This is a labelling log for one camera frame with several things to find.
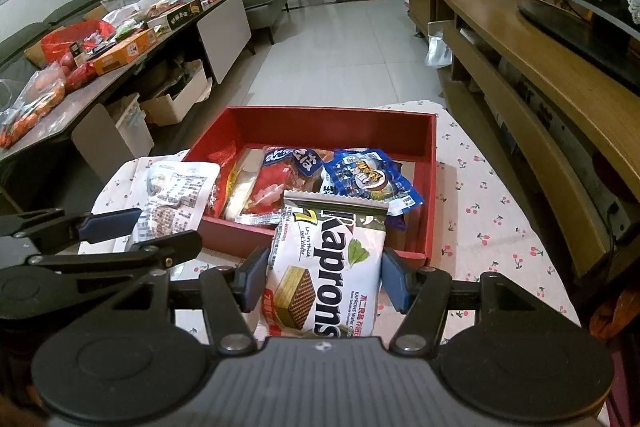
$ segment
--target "white box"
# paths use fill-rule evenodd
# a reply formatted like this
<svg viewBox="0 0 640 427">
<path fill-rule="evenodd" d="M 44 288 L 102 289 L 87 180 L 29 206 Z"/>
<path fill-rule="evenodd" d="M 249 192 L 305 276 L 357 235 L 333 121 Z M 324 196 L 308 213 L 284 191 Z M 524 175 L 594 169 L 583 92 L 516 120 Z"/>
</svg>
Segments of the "white box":
<svg viewBox="0 0 640 427">
<path fill-rule="evenodd" d="M 105 183 L 123 163 L 147 156 L 154 146 L 138 96 L 131 94 L 108 108 L 95 105 L 71 133 L 76 149 Z"/>
<path fill-rule="evenodd" d="M 192 62 L 190 68 L 194 71 L 193 77 L 175 100 L 165 94 L 140 104 L 140 109 L 146 113 L 146 120 L 149 123 L 164 126 L 181 122 L 193 104 L 200 101 L 207 87 L 213 84 L 212 80 L 207 79 L 201 60 Z"/>
</svg>

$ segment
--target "red snack bag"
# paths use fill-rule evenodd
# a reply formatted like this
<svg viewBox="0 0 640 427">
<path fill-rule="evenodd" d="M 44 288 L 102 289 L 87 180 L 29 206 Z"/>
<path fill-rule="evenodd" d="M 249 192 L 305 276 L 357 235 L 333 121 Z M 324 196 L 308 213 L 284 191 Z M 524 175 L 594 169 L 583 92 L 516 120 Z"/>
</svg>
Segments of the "red snack bag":
<svg viewBox="0 0 640 427">
<path fill-rule="evenodd" d="M 282 213 L 285 190 L 310 192 L 320 179 L 326 151 L 266 147 L 262 166 L 236 222 L 276 225 Z"/>
<path fill-rule="evenodd" d="M 211 191 L 211 197 L 204 214 L 205 216 L 220 217 L 222 210 L 225 208 L 226 198 L 231 192 L 231 187 L 236 183 L 236 176 L 238 175 L 238 170 L 236 169 L 236 162 L 238 161 L 236 142 L 231 142 L 224 149 L 212 152 L 207 156 L 207 160 L 220 166 L 220 174 Z"/>
</svg>

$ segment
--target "wooden shelf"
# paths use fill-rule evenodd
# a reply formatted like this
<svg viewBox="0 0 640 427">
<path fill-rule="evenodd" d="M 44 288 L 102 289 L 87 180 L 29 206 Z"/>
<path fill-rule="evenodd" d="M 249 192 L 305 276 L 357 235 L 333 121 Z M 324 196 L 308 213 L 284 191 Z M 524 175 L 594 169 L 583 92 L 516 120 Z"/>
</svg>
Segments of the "wooden shelf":
<svg viewBox="0 0 640 427">
<path fill-rule="evenodd" d="M 527 22 L 518 1 L 444 0 L 580 128 L 640 200 L 640 97 Z"/>
</svg>

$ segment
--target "kaprons wafer package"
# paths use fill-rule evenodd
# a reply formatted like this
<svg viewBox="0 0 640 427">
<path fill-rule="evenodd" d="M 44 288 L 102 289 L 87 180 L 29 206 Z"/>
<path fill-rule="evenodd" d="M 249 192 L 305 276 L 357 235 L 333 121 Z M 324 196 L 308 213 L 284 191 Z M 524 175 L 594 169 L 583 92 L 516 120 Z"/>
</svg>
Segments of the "kaprons wafer package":
<svg viewBox="0 0 640 427">
<path fill-rule="evenodd" d="M 292 190 L 284 203 L 260 308 L 268 334 L 370 335 L 388 203 Z"/>
</svg>

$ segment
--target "red box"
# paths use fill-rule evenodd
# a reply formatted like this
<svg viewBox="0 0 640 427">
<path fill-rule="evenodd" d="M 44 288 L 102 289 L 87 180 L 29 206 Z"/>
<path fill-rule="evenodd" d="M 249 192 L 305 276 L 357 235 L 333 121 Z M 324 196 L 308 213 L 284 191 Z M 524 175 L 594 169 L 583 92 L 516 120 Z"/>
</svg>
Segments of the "red box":
<svg viewBox="0 0 640 427">
<path fill-rule="evenodd" d="M 431 257 L 436 193 L 436 116 L 418 112 L 333 107 L 227 107 L 193 146 L 184 161 L 207 155 L 234 140 L 239 150 L 279 147 L 378 148 L 394 160 L 413 162 L 414 187 L 424 204 L 405 214 L 405 250 L 412 267 Z M 246 258 L 270 247 L 273 230 L 204 216 L 198 232 L 203 245 Z"/>
</svg>

